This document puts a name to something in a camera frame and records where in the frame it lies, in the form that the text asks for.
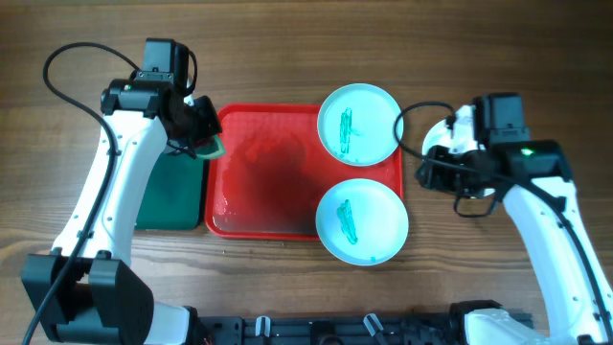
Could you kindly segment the green yellow sponge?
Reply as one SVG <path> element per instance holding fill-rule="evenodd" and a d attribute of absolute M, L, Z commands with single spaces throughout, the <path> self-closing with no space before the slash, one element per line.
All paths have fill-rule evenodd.
<path fill-rule="evenodd" d="M 214 160 L 223 156 L 226 149 L 218 135 L 203 140 L 195 146 L 197 158 L 203 160 Z"/>

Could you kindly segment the white plate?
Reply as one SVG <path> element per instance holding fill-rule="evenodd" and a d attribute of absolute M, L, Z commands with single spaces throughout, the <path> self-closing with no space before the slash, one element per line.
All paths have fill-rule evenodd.
<path fill-rule="evenodd" d="M 356 167 L 383 162 L 398 148 L 404 131 L 396 100 L 384 89 L 353 83 L 338 88 L 322 103 L 317 133 L 326 151 Z"/>
<path fill-rule="evenodd" d="M 315 214 L 317 235 L 338 260 L 379 265 L 405 244 L 409 216 L 401 198 L 386 185 L 365 178 L 340 182 L 321 198 Z"/>

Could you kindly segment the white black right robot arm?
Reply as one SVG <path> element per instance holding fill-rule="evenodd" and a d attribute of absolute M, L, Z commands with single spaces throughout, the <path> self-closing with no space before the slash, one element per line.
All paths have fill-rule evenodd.
<path fill-rule="evenodd" d="M 464 344 L 609 344 L 612 288 L 582 222 L 577 188 L 553 140 L 423 144 L 416 179 L 457 199 L 493 191 L 528 251 L 548 315 L 549 335 L 511 318 L 493 301 L 456 303 L 454 335 Z"/>

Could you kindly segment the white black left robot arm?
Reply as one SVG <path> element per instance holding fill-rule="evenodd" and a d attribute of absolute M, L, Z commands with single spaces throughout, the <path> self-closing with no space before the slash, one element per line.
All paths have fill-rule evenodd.
<path fill-rule="evenodd" d="M 21 280 L 36 328 L 54 342 L 205 344 L 196 309 L 155 301 L 131 268 L 136 220 L 150 174 L 164 153 L 196 157 L 221 132 L 211 100 L 192 96 L 196 79 L 165 75 L 113 80 L 93 118 L 102 127 L 71 218 L 47 255 L 31 255 Z"/>

